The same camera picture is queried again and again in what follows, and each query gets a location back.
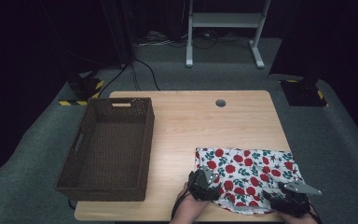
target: floral cloth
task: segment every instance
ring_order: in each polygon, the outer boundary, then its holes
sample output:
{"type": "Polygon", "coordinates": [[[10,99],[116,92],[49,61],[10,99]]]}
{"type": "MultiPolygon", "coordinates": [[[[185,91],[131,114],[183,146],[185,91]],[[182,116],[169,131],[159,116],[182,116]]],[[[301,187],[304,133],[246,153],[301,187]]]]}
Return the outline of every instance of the floral cloth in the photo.
{"type": "Polygon", "coordinates": [[[253,215],[271,213],[263,189],[278,189],[278,182],[303,180],[292,153],[265,149],[238,148],[196,149],[196,168],[206,165],[218,174],[210,186],[221,184],[217,203],[231,212],[253,215]]]}

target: wicker basket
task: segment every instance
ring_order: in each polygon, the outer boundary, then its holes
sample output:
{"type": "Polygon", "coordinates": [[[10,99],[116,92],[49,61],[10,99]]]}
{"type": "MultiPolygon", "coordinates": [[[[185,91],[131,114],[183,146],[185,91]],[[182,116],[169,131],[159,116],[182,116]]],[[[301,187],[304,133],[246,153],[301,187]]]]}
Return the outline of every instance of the wicker basket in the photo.
{"type": "Polygon", "coordinates": [[[56,190],[77,201],[143,201],[154,117],[150,98],[90,99],[56,190]]]}

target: wooden table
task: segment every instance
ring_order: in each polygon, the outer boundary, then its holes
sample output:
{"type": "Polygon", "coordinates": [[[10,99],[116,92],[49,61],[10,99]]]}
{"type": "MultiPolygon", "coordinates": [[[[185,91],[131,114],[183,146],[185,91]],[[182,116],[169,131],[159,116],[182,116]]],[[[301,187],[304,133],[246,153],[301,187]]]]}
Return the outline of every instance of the wooden table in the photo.
{"type": "MultiPolygon", "coordinates": [[[[176,196],[194,170],[196,147],[290,151],[267,91],[115,91],[151,97],[156,116],[144,202],[78,202],[79,220],[169,221],[176,196]],[[224,100],[219,107],[216,100],[224,100]]],[[[281,221],[246,216],[211,203],[198,221],[281,221]]]]}

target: metal stand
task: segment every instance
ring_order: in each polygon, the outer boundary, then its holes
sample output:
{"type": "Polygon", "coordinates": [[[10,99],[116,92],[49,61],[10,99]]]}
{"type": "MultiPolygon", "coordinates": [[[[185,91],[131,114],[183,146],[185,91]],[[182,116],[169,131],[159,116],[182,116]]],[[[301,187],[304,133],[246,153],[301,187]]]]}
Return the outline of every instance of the metal stand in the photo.
{"type": "Polygon", "coordinates": [[[263,31],[264,22],[269,11],[270,0],[266,0],[261,13],[193,13],[193,0],[188,11],[188,40],[186,46],[186,66],[193,66],[193,28],[194,27],[235,27],[256,28],[254,40],[249,41],[255,63],[258,68],[265,65],[257,45],[263,31]]]}

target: gray carpet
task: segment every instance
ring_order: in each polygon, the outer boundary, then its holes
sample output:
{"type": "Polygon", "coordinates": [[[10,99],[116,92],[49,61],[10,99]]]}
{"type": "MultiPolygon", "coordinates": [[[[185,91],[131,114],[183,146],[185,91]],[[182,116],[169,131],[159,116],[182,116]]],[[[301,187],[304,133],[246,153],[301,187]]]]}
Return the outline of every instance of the gray carpet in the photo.
{"type": "MultiPolygon", "coordinates": [[[[278,80],[298,78],[268,77],[280,43],[275,38],[260,40],[259,49],[266,63],[262,70],[255,67],[244,40],[219,41],[210,49],[195,49],[192,68],[185,67],[185,48],[141,47],[136,49],[136,57],[153,68],[163,91],[269,91],[302,175],[324,193],[311,198],[324,223],[358,223],[358,129],[334,91],[321,80],[317,85],[329,106],[287,104],[278,80]]],[[[196,44],[206,47],[212,42],[196,44]]],[[[150,71],[141,63],[133,65],[140,89],[155,90],[150,71]]],[[[97,77],[107,83],[118,72],[104,69],[97,77]]],[[[111,91],[135,91],[130,68],[102,97],[111,91]]],[[[0,169],[0,224],[88,223],[77,221],[65,196],[54,189],[84,108],[59,106],[54,100],[23,136],[14,155],[0,169]]]]}

